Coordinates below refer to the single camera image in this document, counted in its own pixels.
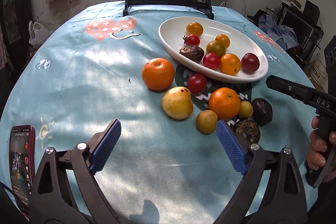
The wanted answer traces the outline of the right hand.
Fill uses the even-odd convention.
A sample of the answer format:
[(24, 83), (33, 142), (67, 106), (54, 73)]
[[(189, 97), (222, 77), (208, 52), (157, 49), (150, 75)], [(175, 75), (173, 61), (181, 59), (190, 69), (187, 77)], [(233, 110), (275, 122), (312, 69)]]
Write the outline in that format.
[[(310, 143), (308, 145), (308, 152), (307, 152), (307, 164), (309, 168), (313, 170), (318, 170), (325, 166), (326, 159), (322, 156), (322, 153), (327, 149), (327, 143), (322, 140), (318, 133), (317, 129), (319, 126), (319, 116), (313, 118), (311, 122), (311, 127), (313, 131), (310, 133)], [(335, 145), (335, 131), (331, 131), (329, 134), (329, 141), (331, 144)], [(335, 159), (333, 163), (330, 165), (326, 176), (324, 177), (322, 182), (331, 182), (331, 180), (335, 179)]]

